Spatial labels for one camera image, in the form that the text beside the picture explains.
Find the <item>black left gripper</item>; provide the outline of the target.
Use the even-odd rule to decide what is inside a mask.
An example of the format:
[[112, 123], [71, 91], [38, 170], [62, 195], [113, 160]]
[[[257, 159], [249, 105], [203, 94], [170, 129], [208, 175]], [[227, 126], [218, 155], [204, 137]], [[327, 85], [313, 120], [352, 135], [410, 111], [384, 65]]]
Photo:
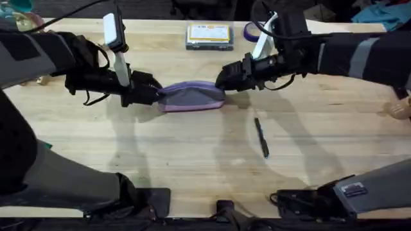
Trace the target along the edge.
[[[51, 74], [52, 77], [66, 77], [65, 87], [70, 94], [76, 94], [78, 90], [103, 93], [105, 97], [115, 94], [122, 97], [121, 105], [128, 107], [132, 104], [152, 105], [160, 100], [160, 95], [148, 95], [140, 93], [131, 93], [129, 85], [120, 84], [115, 71], [109, 69], [110, 64], [101, 66], [99, 55], [102, 54], [106, 60], [109, 60], [108, 54], [100, 46], [87, 40], [83, 35], [75, 35], [70, 32], [56, 32], [56, 35], [65, 42], [68, 51], [74, 58], [74, 64], [65, 69], [59, 69]], [[133, 71], [131, 82], [134, 87], [151, 87], [153, 89], [162, 89], [163, 86], [153, 74], [141, 71]]]

